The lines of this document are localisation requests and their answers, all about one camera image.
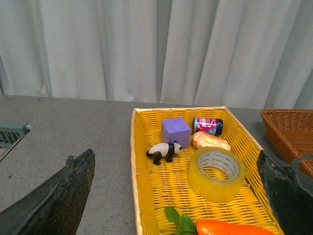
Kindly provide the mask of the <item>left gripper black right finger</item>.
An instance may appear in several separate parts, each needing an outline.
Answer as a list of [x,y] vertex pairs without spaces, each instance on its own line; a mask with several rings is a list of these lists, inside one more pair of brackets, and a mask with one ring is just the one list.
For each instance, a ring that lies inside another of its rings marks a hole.
[[313,179],[299,170],[305,155],[290,164],[261,150],[257,168],[269,205],[286,235],[313,233]]

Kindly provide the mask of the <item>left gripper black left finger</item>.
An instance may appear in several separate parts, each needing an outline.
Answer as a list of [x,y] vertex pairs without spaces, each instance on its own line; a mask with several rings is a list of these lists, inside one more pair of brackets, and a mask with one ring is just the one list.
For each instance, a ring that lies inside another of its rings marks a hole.
[[91,149],[66,165],[25,197],[0,213],[2,235],[74,235],[94,178]]

